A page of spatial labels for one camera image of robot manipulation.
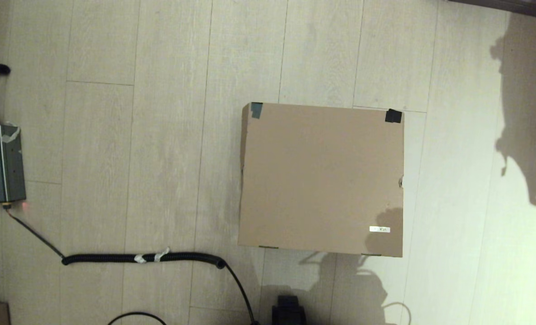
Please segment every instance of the box lid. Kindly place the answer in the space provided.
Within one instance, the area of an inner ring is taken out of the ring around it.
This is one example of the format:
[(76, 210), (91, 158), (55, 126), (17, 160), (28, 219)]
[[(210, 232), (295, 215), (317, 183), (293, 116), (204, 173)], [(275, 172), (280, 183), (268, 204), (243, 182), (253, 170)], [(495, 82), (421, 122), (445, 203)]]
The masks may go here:
[(239, 244), (402, 257), (400, 115), (247, 105)]

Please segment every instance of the wooden floor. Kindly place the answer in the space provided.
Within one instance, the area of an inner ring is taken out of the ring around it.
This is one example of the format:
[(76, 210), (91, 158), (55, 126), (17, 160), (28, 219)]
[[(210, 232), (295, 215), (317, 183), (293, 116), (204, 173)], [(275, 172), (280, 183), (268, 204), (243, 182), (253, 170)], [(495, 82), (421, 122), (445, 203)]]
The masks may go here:
[[(14, 213), (66, 255), (220, 255), (262, 324), (293, 293), (310, 325), (536, 325), (534, 18), (445, 0), (0, 0), (0, 62), (27, 179)], [(402, 259), (236, 244), (250, 101), (406, 111)], [(1, 208), (0, 300), (14, 325), (248, 324), (226, 271), (64, 267)]]

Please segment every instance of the black tape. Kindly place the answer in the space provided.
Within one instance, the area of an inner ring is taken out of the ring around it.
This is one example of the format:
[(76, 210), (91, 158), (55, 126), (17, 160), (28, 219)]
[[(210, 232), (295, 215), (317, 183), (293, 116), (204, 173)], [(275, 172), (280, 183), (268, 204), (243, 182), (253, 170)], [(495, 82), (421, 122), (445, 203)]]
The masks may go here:
[(384, 121), (388, 123), (400, 123), (401, 120), (402, 111), (395, 111), (394, 109), (389, 109), (384, 119)]
[(250, 111), (252, 111), (252, 119), (260, 119), (260, 114), (262, 114), (262, 103), (252, 103)]

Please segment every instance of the white label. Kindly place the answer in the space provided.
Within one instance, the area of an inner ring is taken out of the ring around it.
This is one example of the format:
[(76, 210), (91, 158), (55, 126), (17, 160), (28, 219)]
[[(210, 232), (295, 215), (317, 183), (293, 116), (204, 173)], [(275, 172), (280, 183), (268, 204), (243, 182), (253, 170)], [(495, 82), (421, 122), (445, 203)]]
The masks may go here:
[(370, 232), (390, 232), (390, 227), (370, 226)]

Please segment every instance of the white tape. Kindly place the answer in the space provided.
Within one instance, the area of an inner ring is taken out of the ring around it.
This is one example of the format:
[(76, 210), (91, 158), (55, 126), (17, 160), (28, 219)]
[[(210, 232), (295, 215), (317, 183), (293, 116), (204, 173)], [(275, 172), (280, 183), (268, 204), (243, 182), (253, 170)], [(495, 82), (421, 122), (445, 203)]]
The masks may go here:
[(169, 252), (170, 252), (170, 248), (166, 247), (166, 249), (162, 253), (158, 253), (158, 254), (154, 255), (154, 262), (159, 262), (161, 257), (166, 255)]
[(19, 135), (19, 132), (21, 131), (21, 129), (16, 124), (11, 123), (11, 122), (5, 122), (4, 125), (9, 125), (9, 126), (17, 128), (16, 131), (14, 132), (14, 134), (12, 134), (11, 136), (8, 136), (8, 135), (2, 135), (1, 136), (1, 142), (3, 142), (4, 144), (8, 144), (9, 142), (12, 142), (13, 140), (15, 140), (17, 138), (17, 136)]
[(136, 261), (136, 263), (140, 263), (140, 264), (147, 263), (147, 261), (144, 259), (143, 254), (136, 255), (136, 257), (134, 257), (134, 261)]
[(370, 226), (370, 232), (390, 232), (390, 227)]

